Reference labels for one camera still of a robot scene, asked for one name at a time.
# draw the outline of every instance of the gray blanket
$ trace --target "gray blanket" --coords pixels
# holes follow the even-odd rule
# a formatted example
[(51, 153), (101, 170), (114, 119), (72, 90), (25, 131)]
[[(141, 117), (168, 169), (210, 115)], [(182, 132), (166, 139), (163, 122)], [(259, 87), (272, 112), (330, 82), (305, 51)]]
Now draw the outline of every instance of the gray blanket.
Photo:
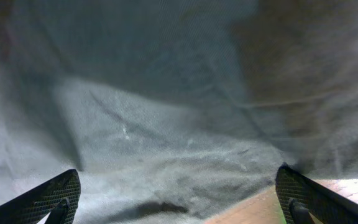
[(358, 177), (356, 103), (354, 129), (312, 144), (288, 120), (315, 111), (258, 99), (269, 89), (255, 82), (273, 78), (249, 78), (254, 33), (236, 30), (257, 13), (243, 0), (16, 0), (0, 62), (0, 204), (74, 168), (75, 223), (202, 223), (272, 185), (284, 161)]

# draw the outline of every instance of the cloth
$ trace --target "cloth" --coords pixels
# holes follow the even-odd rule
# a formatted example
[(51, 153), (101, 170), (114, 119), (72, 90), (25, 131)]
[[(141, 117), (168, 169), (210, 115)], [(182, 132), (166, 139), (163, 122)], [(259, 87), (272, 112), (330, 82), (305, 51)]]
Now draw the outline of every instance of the cloth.
[[(234, 28), (257, 9), (240, 0), (14, 1), (0, 62), (0, 204), (74, 168), (75, 223), (202, 223), (272, 185), (307, 144), (294, 145), (288, 110), (258, 106), (243, 62), (256, 57), (241, 45), (252, 33)], [(309, 162), (324, 161), (319, 152)], [(308, 172), (354, 177), (358, 160)], [(154, 206), (162, 203), (172, 206)]]

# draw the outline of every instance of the wooden surface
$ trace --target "wooden surface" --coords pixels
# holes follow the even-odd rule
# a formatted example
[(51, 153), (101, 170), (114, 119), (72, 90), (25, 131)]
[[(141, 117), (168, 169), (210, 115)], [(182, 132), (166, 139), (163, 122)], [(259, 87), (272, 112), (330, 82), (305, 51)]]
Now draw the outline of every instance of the wooden surface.
[[(317, 180), (321, 185), (358, 203), (358, 179)], [(285, 223), (274, 187), (261, 194), (238, 203), (229, 210), (212, 217), (205, 224), (248, 224), (248, 223)]]

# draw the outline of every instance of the wooden floor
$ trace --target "wooden floor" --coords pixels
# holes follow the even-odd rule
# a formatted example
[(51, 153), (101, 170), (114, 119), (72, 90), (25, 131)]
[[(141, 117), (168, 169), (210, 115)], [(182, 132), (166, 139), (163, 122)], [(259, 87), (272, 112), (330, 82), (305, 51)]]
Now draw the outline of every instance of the wooden floor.
[[(352, 180), (317, 180), (321, 185), (358, 203), (358, 179)], [(206, 224), (248, 224), (285, 223), (283, 213), (278, 203), (274, 187), (252, 198), (238, 203), (222, 214), (216, 215)]]

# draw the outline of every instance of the black textured grip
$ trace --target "black textured grip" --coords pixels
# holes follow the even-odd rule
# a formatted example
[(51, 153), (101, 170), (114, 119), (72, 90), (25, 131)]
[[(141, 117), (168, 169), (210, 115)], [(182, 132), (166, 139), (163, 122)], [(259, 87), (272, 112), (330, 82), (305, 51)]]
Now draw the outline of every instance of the black textured grip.
[(81, 185), (76, 170), (68, 170), (0, 206), (0, 223), (35, 224), (50, 212), (47, 223), (72, 224)]
[(330, 191), (284, 165), (276, 178), (276, 193), (288, 224), (294, 220), (289, 201), (296, 199), (323, 223), (358, 223), (358, 204)]

